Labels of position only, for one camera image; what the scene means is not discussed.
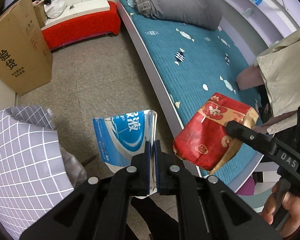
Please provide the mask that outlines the person right hand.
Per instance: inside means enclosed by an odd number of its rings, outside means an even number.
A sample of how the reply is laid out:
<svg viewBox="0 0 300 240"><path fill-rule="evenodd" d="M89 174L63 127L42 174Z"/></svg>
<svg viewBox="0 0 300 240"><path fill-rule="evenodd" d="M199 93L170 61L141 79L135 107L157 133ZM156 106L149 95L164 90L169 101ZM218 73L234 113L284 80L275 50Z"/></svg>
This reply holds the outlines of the person right hand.
<svg viewBox="0 0 300 240"><path fill-rule="evenodd" d="M275 195L278 184L279 183L276 183L271 189L272 194L268 197L261 212L262 218L270 225L273 223L274 212L276 210ZM285 192L281 199L281 205L290 214L290 217L279 231L282 238L287 238L295 233L300 227L300 197L292 194L291 192Z"/></svg>

